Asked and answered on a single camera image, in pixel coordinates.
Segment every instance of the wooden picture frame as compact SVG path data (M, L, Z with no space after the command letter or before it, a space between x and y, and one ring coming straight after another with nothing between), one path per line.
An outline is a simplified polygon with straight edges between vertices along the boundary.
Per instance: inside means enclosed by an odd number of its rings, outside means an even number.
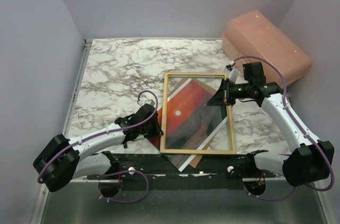
M188 77L188 78L221 78L226 79L228 75L226 73L182 73L182 72L166 72L164 77L164 95L163 95L163 111L161 117L161 129L164 135L160 138L160 152L166 154L236 154L236 143L234 134L234 122L232 115L232 107L227 106L227 123L229 129L230 150L190 150L190 149L166 149L166 119L167 119L167 104L168 104L168 82L169 77Z

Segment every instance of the white marble table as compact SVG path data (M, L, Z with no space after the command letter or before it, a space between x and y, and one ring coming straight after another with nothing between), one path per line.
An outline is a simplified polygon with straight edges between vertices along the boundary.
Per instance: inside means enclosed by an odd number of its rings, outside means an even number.
M221 40L97 39L92 43L68 137L85 135L136 112L144 89L163 98L164 72L220 72L229 59ZM238 153L289 153L271 118L254 102L233 107ZM159 153L146 139L108 148L115 153Z

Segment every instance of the glass pane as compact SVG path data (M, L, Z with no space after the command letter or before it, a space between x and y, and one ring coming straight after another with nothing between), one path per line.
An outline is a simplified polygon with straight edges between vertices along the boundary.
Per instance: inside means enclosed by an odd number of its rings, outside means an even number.
M226 107L206 105L222 78L169 77L166 149L231 150Z

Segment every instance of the pink box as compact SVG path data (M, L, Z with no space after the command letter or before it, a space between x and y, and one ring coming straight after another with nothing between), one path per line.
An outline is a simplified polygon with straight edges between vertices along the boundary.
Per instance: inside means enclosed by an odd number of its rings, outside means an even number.
M311 58L259 11L229 21L223 33L222 49L230 59L248 55L266 59L278 68L288 85L303 77L312 64ZM242 64L249 62L258 60L242 59L236 62L236 67L242 71ZM279 75L269 65L262 64L267 82L277 82L282 87Z

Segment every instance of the wire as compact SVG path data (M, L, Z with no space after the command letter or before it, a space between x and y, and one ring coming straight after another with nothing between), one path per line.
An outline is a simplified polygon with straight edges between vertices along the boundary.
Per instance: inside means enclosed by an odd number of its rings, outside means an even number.
M281 197L280 199L270 199L268 197L255 196L255 195L251 194L248 191L248 189L246 188L245 185L243 185L243 188L248 193L248 196L254 197L255 199L260 199L260 200L264 200L264 201L271 201L271 202L277 202L277 201L283 201L283 200L289 199L292 195L294 195L296 193L296 187L293 187L293 190L288 195Z
M109 133L114 133L114 132L118 132L118 131L124 131L124 130L129 130L131 128L134 128L134 127L138 127L144 123L146 123L148 120L150 120L156 113L157 111L157 108L158 108L158 99L157 99L157 96L150 90L143 90L141 91L139 94L138 94L138 101L139 102L139 99L140 99L140 96L143 94L143 93L150 93L151 95L153 95L153 97L155 98L155 101L156 101L156 104L155 104L155 110L152 112L152 114L146 118L145 120L139 122L139 123L136 123L134 125L131 125L131 126L128 126L128 127L120 127L120 128L116 128L116 129L113 129L113 130L109 130L108 132ZM75 143L72 143L68 146L66 146L65 148L63 148L60 152L58 152L57 154L55 154L53 156L53 158L51 158L51 160L49 162L46 163L46 165L44 166L44 168L40 171L39 175L38 175L38 183L42 184L44 183L44 181L42 180L42 176L44 175L45 171L47 170L47 168L49 168L49 166L53 163L53 161L55 161L61 154L63 154L64 152L66 152L68 149L80 144L80 143L85 143L93 138L96 138L98 136L101 136L101 135L104 135L104 134L107 134L106 131L103 131L103 132L100 132L100 133L97 133L97 134L94 134L94 135L91 135L87 138L84 138L78 142L75 142Z
M137 174L143 176L143 178L145 179L145 182L146 182L146 188L145 188L145 192L143 193L143 195L141 195L139 198L134 199L134 200L128 200L128 201L118 200L118 199L113 199L113 198L110 198L110 197L104 197L102 195L100 187L99 187L100 198L104 198L104 199L106 199L108 201L112 201L112 202L126 203L126 204L136 203L136 202L139 202L142 199L144 199L148 195L148 192L149 192L149 181L148 181L147 176L145 174L143 174L142 172L140 172L140 171L137 171L137 170L126 170L126 171L120 171L120 172L116 172L116 173L108 174L108 175L97 175L97 177L109 177L109 176L121 175L121 174L126 174L126 173L137 173Z
M272 65L270 62L268 62L267 60L263 59L263 58L259 58L259 57L255 57L255 56L243 56L243 57L238 57L234 60L234 62L236 63L236 61L243 59L243 58L254 58L254 59L258 59L264 63L266 63L267 65L269 65L270 67L272 67L280 76L282 82L283 82L283 96L282 96L282 100L283 100L283 105L285 107L285 110L287 111L288 115L290 116L290 118L293 120L293 122L296 124L296 126L302 131L302 133L305 135L305 137L315 146L315 148L319 151L320 155L322 156L322 158L324 159L328 169L329 169L329 173L330 173L330 183L326 188L316 188L314 186L311 186L309 184L306 184L306 186L308 188L311 188L315 191L328 191L330 190L335 182L335 175L334 175L334 171L333 168L327 158L327 156L325 155L325 153L323 152L323 150L320 148L320 146L318 145L318 143L316 141L313 140L313 138L308 134L307 131L304 130L304 128L302 127L302 125L300 124L300 122L295 118L295 116L293 115L293 113L290 111L290 109L288 108L287 102L286 102L286 97L287 97L287 84L286 84L286 80L283 77L283 74L274 66Z
M255 100L241 100L241 99L239 99L239 102L248 103L248 102L256 102L256 101Z
M263 177L263 181L265 182L266 179L265 179L265 177L264 177L264 172L261 172L260 179L259 179L258 182L257 182L259 185L261 185L261 179L262 179L262 177Z
M119 174L118 184L119 184L118 188L120 189L122 187L122 175L121 174Z

